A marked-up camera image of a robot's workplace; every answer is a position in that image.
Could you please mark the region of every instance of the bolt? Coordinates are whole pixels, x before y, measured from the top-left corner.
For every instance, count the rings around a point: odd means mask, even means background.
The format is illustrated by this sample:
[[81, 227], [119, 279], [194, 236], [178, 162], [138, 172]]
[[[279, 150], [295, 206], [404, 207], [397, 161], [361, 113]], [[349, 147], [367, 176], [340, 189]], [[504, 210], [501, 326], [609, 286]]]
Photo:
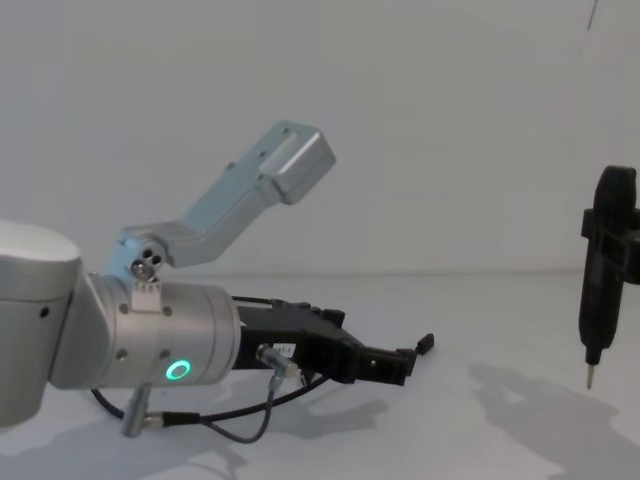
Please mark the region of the bolt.
[[148, 282], [153, 278], [153, 268], [147, 266], [143, 261], [136, 260], [131, 264], [131, 273], [138, 280], [142, 280], [143, 282]]

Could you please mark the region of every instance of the electric screwdriver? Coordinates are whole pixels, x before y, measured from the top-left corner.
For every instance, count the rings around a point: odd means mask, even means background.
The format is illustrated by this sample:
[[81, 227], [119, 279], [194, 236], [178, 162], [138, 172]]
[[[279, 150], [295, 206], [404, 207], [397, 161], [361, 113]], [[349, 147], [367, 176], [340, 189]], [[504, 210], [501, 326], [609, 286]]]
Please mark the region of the electric screwdriver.
[[636, 283], [629, 255], [635, 229], [636, 171], [607, 167], [598, 183], [593, 209], [587, 210], [582, 236], [589, 247], [580, 305], [580, 339], [586, 347], [587, 388], [591, 388], [602, 351], [614, 340], [625, 281]]

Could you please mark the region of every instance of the cable connector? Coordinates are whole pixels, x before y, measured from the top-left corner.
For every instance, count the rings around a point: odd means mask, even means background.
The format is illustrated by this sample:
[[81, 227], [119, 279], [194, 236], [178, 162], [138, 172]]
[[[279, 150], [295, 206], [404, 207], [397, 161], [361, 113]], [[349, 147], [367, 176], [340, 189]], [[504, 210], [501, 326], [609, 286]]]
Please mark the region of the cable connector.
[[198, 425], [202, 422], [202, 416], [199, 413], [190, 412], [162, 412], [161, 422], [164, 428], [182, 425]]
[[278, 391], [285, 378], [295, 378], [300, 371], [298, 365], [266, 343], [258, 347], [256, 358], [273, 369], [273, 377], [269, 382], [270, 392]]

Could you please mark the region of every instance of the white wall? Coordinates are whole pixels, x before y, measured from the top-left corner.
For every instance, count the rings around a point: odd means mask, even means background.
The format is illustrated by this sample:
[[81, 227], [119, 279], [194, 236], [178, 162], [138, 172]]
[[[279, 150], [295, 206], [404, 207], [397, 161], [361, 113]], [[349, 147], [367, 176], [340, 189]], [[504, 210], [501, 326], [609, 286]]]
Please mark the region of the white wall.
[[578, 268], [603, 166], [640, 165], [640, 8], [600, 4], [4, 1], [0, 214], [99, 268], [290, 118], [339, 166], [216, 272]]

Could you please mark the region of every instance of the green led ring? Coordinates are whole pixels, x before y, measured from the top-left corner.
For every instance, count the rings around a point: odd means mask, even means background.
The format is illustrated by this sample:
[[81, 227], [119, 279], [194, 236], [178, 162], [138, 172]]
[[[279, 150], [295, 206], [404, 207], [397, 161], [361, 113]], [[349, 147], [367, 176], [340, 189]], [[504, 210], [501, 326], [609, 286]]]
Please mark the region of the green led ring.
[[[176, 373], [176, 370], [179, 369], [183, 369], [183, 371]], [[177, 382], [178, 380], [189, 375], [189, 372], [191, 372], [191, 363], [189, 363], [187, 360], [178, 360], [177, 362], [173, 362], [171, 365], [169, 365], [165, 376], [167, 377], [167, 380], [171, 382]]]

